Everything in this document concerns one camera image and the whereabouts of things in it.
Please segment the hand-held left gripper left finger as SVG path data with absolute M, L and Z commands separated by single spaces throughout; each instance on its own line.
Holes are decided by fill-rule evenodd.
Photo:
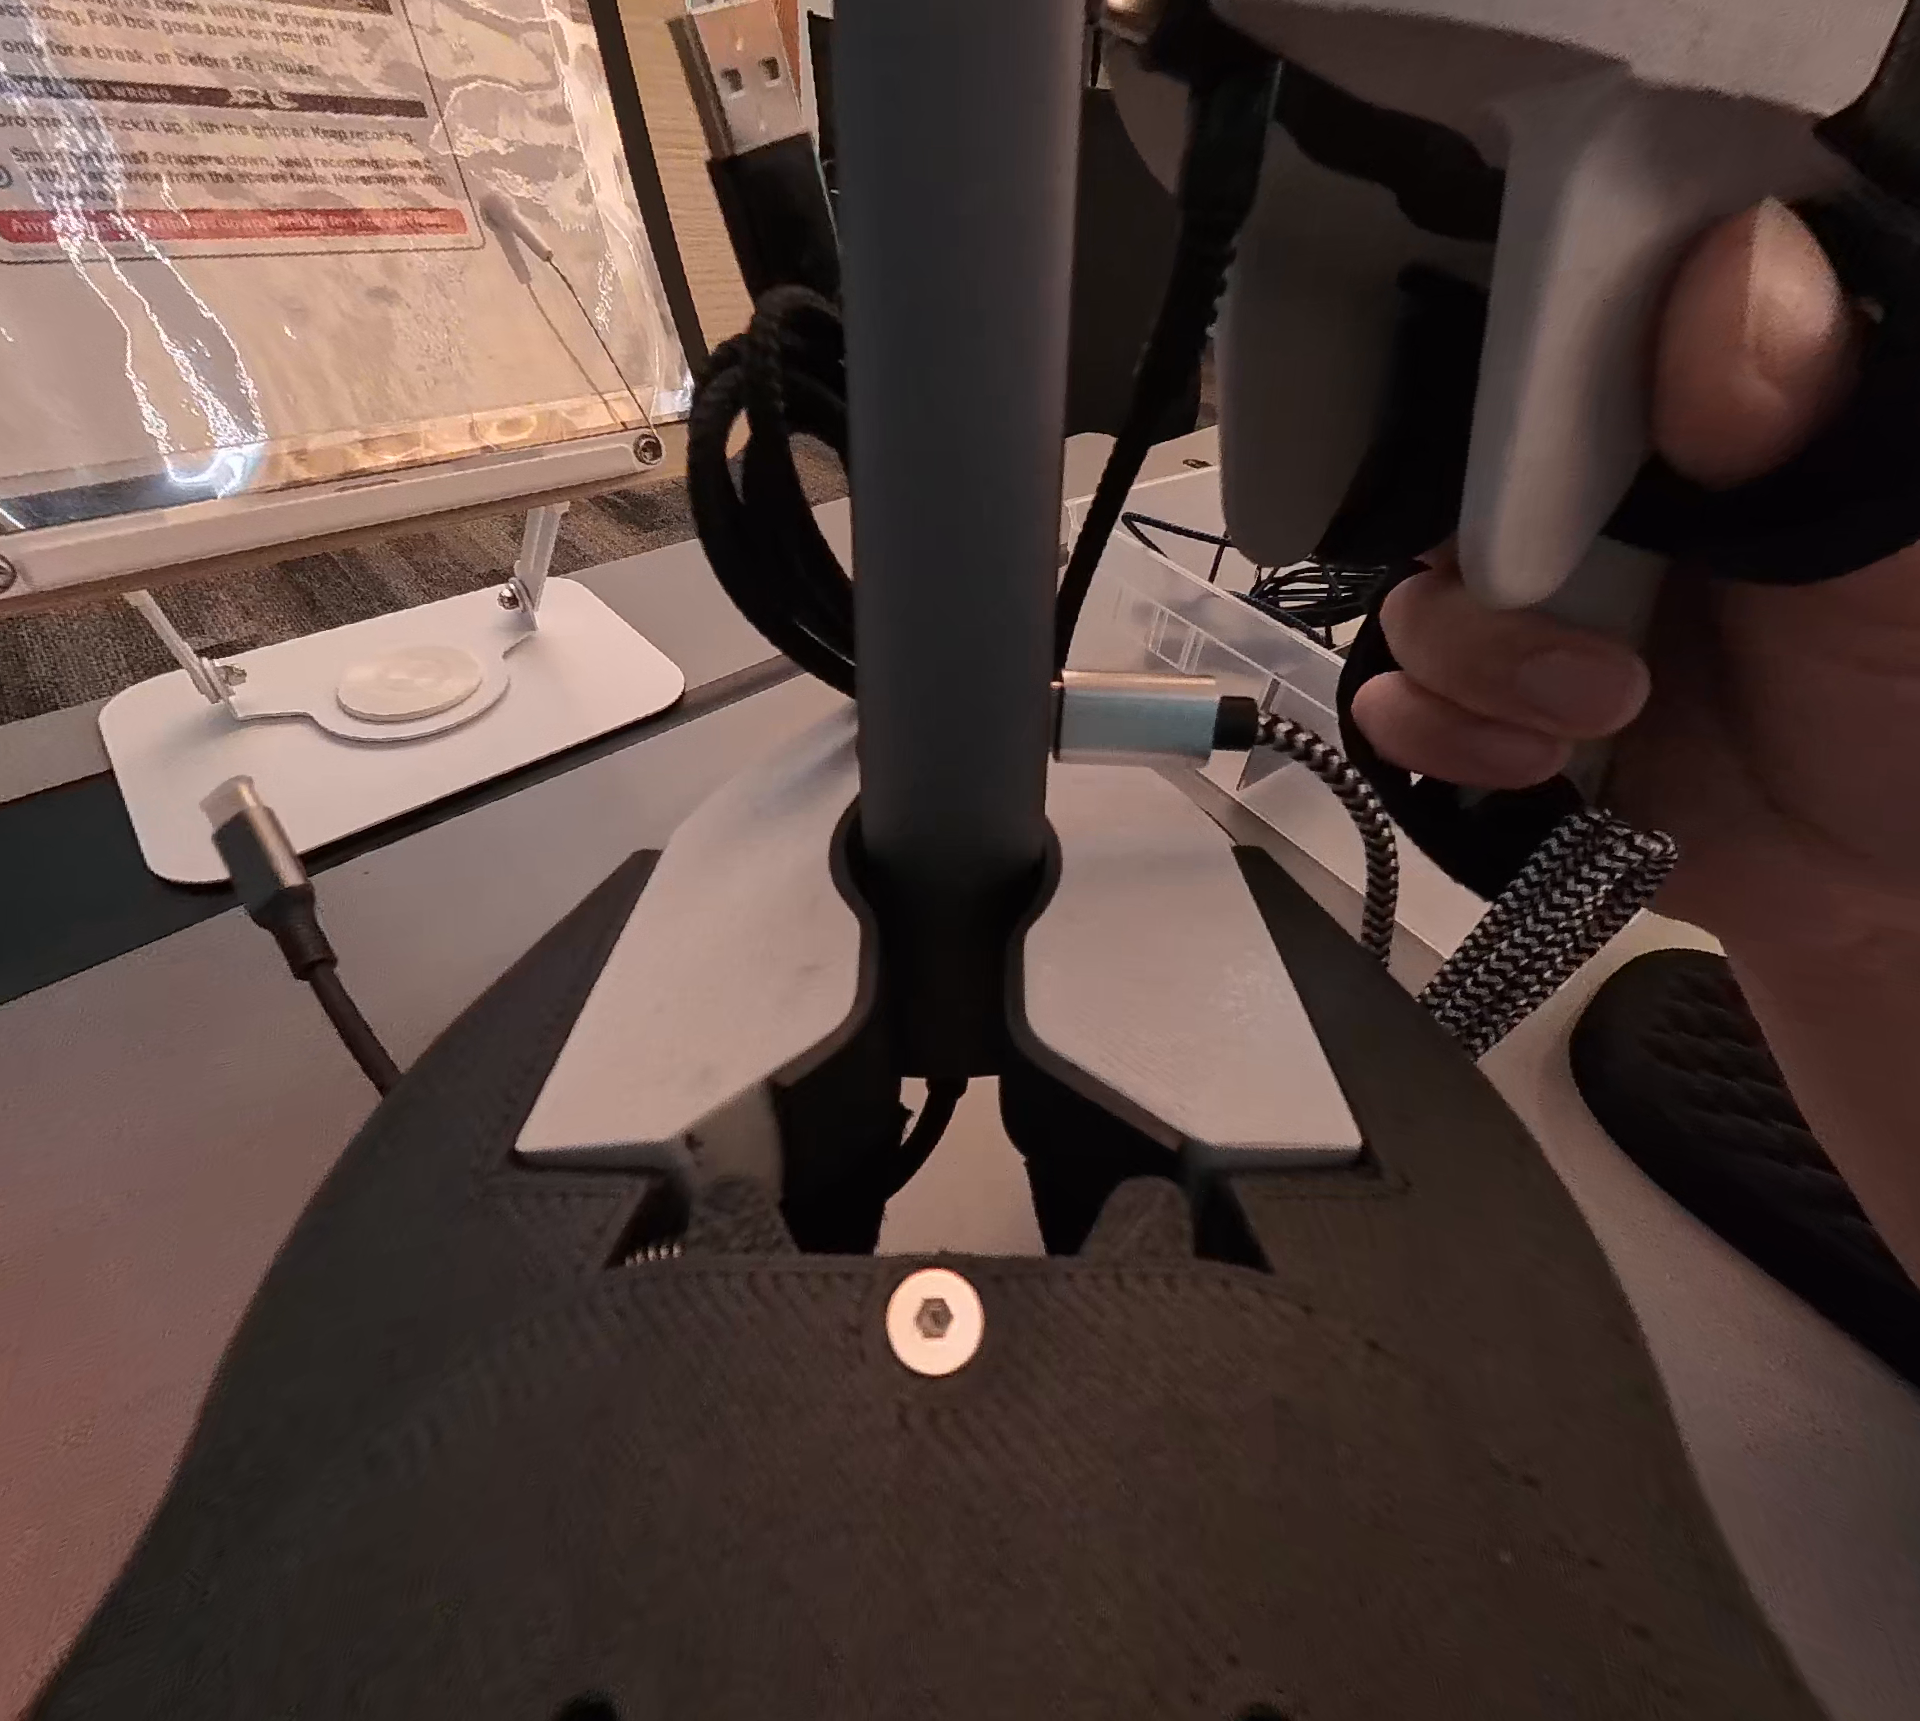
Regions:
M 877 1246 L 905 1101 L 856 795 L 838 705 L 693 813 L 541 1085 L 523 1162 L 638 1168 L 685 1198 L 757 1181 L 800 1249 Z

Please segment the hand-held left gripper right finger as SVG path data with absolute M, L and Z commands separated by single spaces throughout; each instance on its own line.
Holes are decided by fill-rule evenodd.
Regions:
M 1145 766 L 1054 764 L 1009 958 L 1002 1124 L 1043 1246 L 1127 1181 L 1207 1209 L 1238 1175 L 1344 1173 L 1357 1114 L 1228 834 Z

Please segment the clear plastic bin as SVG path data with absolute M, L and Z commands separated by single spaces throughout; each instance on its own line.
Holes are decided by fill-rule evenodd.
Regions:
M 1203 428 L 1154 448 L 1095 576 L 1072 663 L 1097 671 L 1207 677 L 1226 695 L 1341 744 L 1336 686 L 1352 628 L 1327 646 L 1246 600 L 1257 566 L 1226 540 L 1219 435 Z M 1230 830 L 1277 837 L 1339 881 L 1363 879 L 1363 843 L 1336 796 L 1269 750 L 1177 761 L 1162 776 Z

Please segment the grey usb hub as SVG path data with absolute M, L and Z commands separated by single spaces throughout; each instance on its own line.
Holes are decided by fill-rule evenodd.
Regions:
M 997 1077 L 1051 850 L 1085 0 L 835 0 L 859 795 L 903 1080 Z M 660 850 L 623 865 L 366 1116 L 305 1213 L 425 1214 L 516 1136 Z

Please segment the person's right hand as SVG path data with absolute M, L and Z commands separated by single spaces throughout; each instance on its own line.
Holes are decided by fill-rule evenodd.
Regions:
M 1693 250 L 1668 292 L 1651 422 L 1683 481 L 1732 492 L 1794 460 L 1857 382 L 1865 326 L 1790 208 Z M 1833 583 L 1668 575 L 1645 652 L 1488 611 L 1453 560 L 1383 606 L 1397 669 L 1357 693 L 1388 762 L 1466 788 L 1543 785 L 1614 739 L 1611 785 L 1679 844 L 1670 915 L 1764 988 L 1916 988 L 1916 551 Z

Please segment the black wrist rest pad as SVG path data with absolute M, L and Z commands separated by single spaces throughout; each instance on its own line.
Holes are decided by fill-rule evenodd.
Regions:
M 1642 1175 L 1766 1276 L 1919 1382 L 1919 1291 L 1796 1108 L 1726 960 L 1660 948 L 1599 985 L 1572 1083 Z

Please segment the instruction sheet board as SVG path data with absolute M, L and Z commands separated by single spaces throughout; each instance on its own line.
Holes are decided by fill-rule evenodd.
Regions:
M 5 613 L 598 493 L 696 322 L 614 0 L 2 0 Z

